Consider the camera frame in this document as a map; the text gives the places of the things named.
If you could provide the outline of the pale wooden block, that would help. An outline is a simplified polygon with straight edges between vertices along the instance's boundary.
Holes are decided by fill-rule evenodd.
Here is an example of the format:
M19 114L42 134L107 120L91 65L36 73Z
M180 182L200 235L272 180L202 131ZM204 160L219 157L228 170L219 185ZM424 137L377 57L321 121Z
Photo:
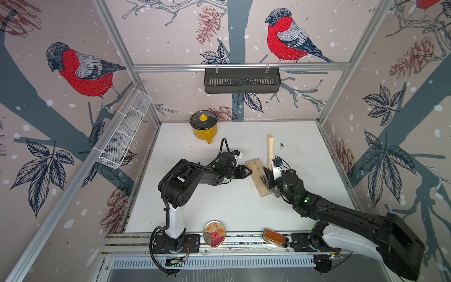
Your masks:
M272 191L267 188L267 177L262 162L259 159L253 159L246 162L246 166L252 171L251 178L260 197L271 195Z

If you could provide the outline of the wooden handle claw hammer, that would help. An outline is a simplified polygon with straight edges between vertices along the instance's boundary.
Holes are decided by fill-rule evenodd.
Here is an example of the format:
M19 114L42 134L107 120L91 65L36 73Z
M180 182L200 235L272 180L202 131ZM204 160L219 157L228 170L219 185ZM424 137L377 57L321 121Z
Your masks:
M271 167L271 160L275 158L274 155L274 135L268 134L267 135L267 169L272 170ZM281 197L281 192L279 191L279 188L277 187L276 180L274 180L274 189L272 190L272 193L276 198Z

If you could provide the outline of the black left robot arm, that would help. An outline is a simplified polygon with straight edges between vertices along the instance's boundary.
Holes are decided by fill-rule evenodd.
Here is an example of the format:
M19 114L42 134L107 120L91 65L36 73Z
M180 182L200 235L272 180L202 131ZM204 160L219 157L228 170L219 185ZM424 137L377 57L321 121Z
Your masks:
M181 159L160 181L158 190L164 203L166 223L152 232L149 251L178 253L183 250L186 237L184 206L199 184L219 186L233 179L245 179L252 170L238 163L241 152L219 153L207 165Z

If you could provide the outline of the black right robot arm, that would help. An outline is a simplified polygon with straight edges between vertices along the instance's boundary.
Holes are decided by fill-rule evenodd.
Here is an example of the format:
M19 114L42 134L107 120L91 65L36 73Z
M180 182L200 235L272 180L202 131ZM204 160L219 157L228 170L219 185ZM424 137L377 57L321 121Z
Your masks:
M320 238L312 245L348 249L383 262L401 278L419 278L425 244L398 215L373 215L332 203L307 191L293 170L264 173L268 189L276 190L301 217L316 222L312 233Z

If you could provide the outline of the brown leather case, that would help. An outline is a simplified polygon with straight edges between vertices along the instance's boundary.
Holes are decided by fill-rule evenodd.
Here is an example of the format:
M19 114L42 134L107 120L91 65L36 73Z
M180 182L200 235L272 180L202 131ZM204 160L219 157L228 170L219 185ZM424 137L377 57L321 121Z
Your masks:
M262 239L270 244L273 244L277 247L288 247L288 238L284 236L282 233L278 233L276 231L272 231L270 229L264 229Z

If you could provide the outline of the yellow pot with lid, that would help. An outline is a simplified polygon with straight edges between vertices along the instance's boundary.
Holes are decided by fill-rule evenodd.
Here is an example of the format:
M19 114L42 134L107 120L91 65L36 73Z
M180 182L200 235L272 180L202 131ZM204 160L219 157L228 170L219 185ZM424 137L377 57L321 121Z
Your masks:
M190 117L190 126L197 139L212 143L212 139L217 134L217 115L210 110L200 110Z

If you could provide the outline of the round colourful tin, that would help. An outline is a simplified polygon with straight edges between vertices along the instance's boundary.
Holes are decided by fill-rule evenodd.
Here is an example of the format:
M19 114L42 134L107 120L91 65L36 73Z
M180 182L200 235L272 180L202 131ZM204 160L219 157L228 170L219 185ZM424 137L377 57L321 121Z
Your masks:
M204 242L210 247L220 246L224 242L225 237L226 229L223 223L219 221L211 221L204 228Z

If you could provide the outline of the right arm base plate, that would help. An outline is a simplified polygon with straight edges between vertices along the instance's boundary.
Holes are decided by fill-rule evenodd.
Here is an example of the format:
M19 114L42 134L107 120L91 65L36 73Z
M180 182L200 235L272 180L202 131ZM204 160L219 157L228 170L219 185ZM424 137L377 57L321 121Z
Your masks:
M311 235L310 233L291 233L291 238L292 241L290 247L292 247L295 252L341 252L341 249L329 246L319 235Z

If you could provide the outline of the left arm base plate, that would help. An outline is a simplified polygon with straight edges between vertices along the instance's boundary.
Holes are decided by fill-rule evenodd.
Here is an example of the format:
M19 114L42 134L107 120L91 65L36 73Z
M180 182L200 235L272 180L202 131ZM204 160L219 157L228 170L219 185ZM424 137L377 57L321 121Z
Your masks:
M186 235L183 233L178 239L169 237L166 233L158 234L150 242L150 250L153 254L188 254L198 253L200 247L200 235Z

